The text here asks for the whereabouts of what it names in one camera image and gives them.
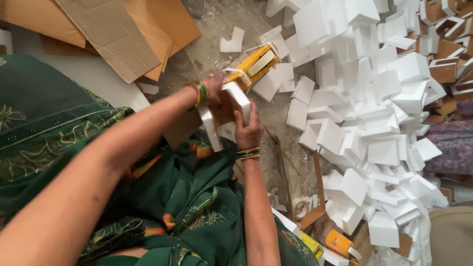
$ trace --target woman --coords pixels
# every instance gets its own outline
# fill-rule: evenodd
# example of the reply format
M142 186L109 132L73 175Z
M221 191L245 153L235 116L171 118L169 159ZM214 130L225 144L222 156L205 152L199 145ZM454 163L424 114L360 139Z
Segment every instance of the woman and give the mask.
M133 114L33 57L3 59L0 265L318 265L273 218L254 103L218 153L202 132L176 150L160 137L188 109L219 104L223 74Z

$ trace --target woman's right hand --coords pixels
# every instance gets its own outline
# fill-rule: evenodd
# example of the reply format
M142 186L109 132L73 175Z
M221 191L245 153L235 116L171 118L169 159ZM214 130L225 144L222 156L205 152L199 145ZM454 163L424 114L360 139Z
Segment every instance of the woman's right hand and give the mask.
M235 140L239 151L252 149L260 146L261 136L264 128L260 124L260 116L258 107L254 101L251 102L250 123L248 126L243 125L243 115L239 110L235 111Z

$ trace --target woman's left hand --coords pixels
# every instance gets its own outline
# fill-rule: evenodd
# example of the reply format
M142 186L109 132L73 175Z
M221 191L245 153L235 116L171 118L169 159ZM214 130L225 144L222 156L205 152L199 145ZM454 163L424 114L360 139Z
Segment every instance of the woman's left hand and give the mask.
M209 106L219 106L222 102L219 97L219 93L222 90L223 81L227 75L226 71L219 72L213 77L208 77L205 80L200 80L205 87L209 90L209 100L207 104Z

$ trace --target woman's left arm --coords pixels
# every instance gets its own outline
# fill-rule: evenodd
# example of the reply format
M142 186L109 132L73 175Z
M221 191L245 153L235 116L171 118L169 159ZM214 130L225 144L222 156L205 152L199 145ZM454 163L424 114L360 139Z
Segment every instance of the woman's left arm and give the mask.
M224 73L202 81L218 101ZM0 232L0 265L74 265L115 186L197 92L179 92L116 124L83 151Z

